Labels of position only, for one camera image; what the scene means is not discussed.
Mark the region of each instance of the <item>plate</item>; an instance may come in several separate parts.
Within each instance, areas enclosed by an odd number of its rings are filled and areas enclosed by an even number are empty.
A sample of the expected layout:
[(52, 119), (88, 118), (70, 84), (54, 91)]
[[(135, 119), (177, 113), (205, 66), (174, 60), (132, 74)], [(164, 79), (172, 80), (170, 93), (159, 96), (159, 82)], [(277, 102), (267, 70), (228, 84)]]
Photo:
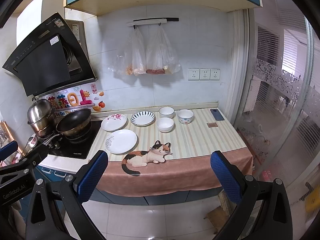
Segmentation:
[(122, 154), (131, 150), (137, 142), (137, 135), (127, 129), (122, 129), (110, 134), (105, 141), (105, 148), (114, 154)]
[(127, 117), (123, 114), (112, 114), (107, 116), (101, 123), (103, 130), (107, 132), (114, 132), (122, 128), (127, 122)]
[(131, 117), (131, 122), (136, 126), (146, 126), (148, 124), (151, 124), (154, 119), (155, 119), (155, 115), (152, 112), (141, 111), (141, 112), (135, 113)]

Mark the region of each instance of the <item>electrical outlet panel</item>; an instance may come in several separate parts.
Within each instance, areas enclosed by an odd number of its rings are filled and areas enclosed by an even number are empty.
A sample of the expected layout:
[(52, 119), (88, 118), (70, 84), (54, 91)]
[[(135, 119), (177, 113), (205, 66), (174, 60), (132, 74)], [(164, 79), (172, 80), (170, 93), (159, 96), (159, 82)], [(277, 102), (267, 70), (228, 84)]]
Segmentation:
[(210, 70), (210, 80), (219, 80), (220, 79), (220, 70), (211, 69)]
[(200, 68), (200, 80), (209, 80), (209, 79), (210, 79), (210, 69)]
[(198, 68), (188, 68), (188, 80), (199, 80)]

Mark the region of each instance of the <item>blue smartphone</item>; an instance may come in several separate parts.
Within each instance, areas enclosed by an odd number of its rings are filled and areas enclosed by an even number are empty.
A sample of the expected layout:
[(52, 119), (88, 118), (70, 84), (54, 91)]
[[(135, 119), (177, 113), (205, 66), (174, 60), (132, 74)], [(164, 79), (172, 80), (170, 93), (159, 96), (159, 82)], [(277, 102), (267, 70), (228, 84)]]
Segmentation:
[(224, 118), (222, 117), (218, 109), (210, 109), (210, 111), (216, 121), (224, 121)]

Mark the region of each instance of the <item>cat print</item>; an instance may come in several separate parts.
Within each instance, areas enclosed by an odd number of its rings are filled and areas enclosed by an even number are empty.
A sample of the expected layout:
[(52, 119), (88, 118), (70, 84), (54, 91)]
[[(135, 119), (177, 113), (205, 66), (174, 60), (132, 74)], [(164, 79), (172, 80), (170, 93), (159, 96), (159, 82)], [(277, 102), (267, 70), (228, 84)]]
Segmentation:
[(147, 163), (164, 163), (164, 155), (171, 154), (170, 152), (171, 143), (162, 144), (159, 140), (155, 142), (155, 145), (150, 148), (148, 151), (134, 151), (128, 153), (122, 160), (122, 169), (124, 172), (133, 175), (139, 176), (139, 171), (129, 170), (127, 164), (130, 164), (132, 167), (144, 167), (147, 166)]

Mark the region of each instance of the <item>black glass cooktop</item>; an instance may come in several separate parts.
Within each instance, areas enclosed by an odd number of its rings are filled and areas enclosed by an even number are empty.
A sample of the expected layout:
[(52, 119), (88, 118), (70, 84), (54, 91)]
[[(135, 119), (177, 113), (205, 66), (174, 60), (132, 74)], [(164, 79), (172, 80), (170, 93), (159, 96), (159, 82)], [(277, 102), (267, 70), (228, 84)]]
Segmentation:
[(86, 159), (91, 148), (91, 145), (96, 138), (96, 135), (101, 127), (102, 121), (92, 121), (92, 128), (90, 130), (90, 135), (87, 140), (81, 143), (73, 144), (66, 137), (62, 137), (58, 140), (60, 144), (59, 149), (49, 149), (50, 155), (76, 158), (76, 159)]

